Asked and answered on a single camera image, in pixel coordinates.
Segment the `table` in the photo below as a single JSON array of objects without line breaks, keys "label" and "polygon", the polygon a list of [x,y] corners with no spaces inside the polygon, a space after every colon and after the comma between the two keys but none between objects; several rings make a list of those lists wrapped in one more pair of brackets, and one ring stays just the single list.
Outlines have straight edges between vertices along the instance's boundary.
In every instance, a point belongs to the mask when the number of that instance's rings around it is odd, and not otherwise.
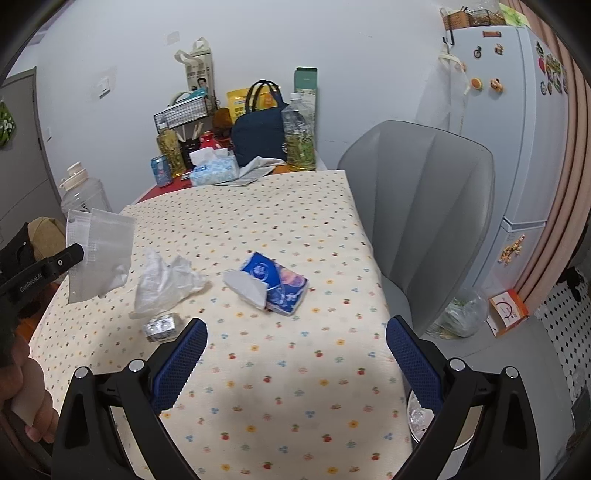
[{"label": "table", "polygon": [[[207,323],[209,346],[161,414],[203,479],[391,478],[411,452],[401,373],[384,341],[379,269],[344,171],[279,174],[128,206],[137,219],[129,281],[67,305],[67,280],[32,341],[59,410],[76,367],[95,374],[157,347],[132,320],[144,252],[180,254],[210,286],[173,310]],[[294,316],[262,312],[222,282],[252,251],[310,280]],[[151,474],[116,413],[136,473]]]}]

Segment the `blue can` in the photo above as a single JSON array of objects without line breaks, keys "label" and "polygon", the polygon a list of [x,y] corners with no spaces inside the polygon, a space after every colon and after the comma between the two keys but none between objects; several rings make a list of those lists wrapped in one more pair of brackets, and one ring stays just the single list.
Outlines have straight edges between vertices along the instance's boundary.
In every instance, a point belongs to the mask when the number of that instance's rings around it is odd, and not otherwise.
[{"label": "blue can", "polygon": [[173,182],[173,175],[170,171],[170,165],[168,164],[168,159],[165,155],[160,155],[159,157],[153,158],[151,160],[151,164],[152,172],[154,173],[154,178],[156,179],[156,185],[162,188],[166,185],[170,185]]}]

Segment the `blue gripper pad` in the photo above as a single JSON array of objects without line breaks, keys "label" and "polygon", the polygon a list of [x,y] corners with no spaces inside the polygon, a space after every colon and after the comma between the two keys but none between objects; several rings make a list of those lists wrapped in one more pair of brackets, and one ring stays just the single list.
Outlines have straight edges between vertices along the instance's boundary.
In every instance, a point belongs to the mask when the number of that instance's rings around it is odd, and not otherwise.
[{"label": "blue gripper pad", "polygon": [[386,343],[423,408],[436,415],[443,407],[441,379],[415,340],[401,325],[404,320],[391,318],[386,326]]},{"label": "blue gripper pad", "polygon": [[183,332],[183,339],[176,345],[152,382],[152,410],[160,414],[173,408],[189,375],[197,365],[207,346],[207,326],[199,320],[190,331]]}]

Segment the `wire basket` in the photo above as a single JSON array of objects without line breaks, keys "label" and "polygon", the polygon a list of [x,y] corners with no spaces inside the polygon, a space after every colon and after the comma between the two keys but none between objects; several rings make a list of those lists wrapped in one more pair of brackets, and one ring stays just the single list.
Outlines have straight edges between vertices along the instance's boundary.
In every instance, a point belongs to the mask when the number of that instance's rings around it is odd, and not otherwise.
[{"label": "wire basket", "polygon": [[212,114],[213,107],[211,100],[207,97],[192,98],[175,103],[166,110],[157,113],[154,115],[154,123],[156,123],[158,133],[161,133],[160,124],[166,123],[168,128],[175,128]]},{"label": "wire basket", "polygon": [[505,18],[490,10],[476,10],[470,13],[471,27],[490,27],[491,25],[507,25]]}]

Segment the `metal rack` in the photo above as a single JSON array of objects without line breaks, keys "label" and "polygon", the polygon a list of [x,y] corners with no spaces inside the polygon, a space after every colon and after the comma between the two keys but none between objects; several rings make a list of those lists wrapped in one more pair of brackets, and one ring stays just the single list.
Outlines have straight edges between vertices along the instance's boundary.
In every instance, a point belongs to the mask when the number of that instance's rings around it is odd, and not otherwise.
[{"label": "metal rack", "polygon": [[154,115],[156,130],[161,133],[160,124],[166,123],[168,128],[180,127],[207,116],[215,112],[213,103],[208,97],[192,98],[175,103],[166,110]]}]

